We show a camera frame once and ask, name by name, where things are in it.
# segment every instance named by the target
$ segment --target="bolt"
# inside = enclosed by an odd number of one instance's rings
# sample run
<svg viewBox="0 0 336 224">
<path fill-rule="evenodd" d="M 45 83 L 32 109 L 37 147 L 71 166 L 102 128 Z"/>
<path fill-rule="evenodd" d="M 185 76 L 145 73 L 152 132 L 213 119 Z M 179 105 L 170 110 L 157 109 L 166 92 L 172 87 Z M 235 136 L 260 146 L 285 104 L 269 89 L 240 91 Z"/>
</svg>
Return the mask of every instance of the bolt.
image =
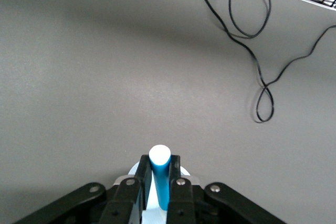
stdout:
<svg viewBox="0 0 336 224">
<path fill-rule="evenodd" d="M 134 178 L 130 178 L 130 179 L 126 180 L 126 185 L 128 185 L 128 186 L 134 185 L 134 183 L 135 183 Z"/>
<path fill-rule="evenodd" d="M 183 186 L 185 184 L 185 180 L 182 179 L 182 178 L 179 178 L 176 183 L 179 185 L 179 186 Z"/>
<path fill-rule="evenodd" d="M 99 186 L 92 186 L 89 190 L 90 193 L 95 193 L 99 190 Z"/>
<path fill-rule="evenodd" d="M 214 193 L 217 193 L 217 192 L 219 192 L 221 189 L 220 189 L 220 187 L 217 186 L 217 185 L 212 185 L 212 186 L 210 187 L 210 190 L 213 191 Z"/>
</svg>

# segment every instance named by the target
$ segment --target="gray surface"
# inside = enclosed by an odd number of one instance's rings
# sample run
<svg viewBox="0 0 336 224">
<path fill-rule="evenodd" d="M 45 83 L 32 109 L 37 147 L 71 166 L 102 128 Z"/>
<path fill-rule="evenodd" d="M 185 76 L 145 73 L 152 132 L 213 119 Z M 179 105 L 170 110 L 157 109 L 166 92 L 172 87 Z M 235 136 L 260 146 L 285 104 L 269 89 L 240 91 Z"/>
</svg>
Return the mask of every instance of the gray surface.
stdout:
<svg viewBox="0 0 336 224">
<path fill-rule="evenodd" d="M 228 20 L 227 0 L 212 0 Z M 256 31 L 261 0 L 234 0 Z M 336 12 L 272 0 L 248 41 L 271 80 L 309 51 Z M 107 187 L 166 144 L 203 185 L 219 180 L 288 223 L 336 218 L 336 72 L 330 31 L 271 89 L 253 121 L 248 53 L 202 0 L 1 0 L 0 223 L 91 181 Z"/>
</svg>

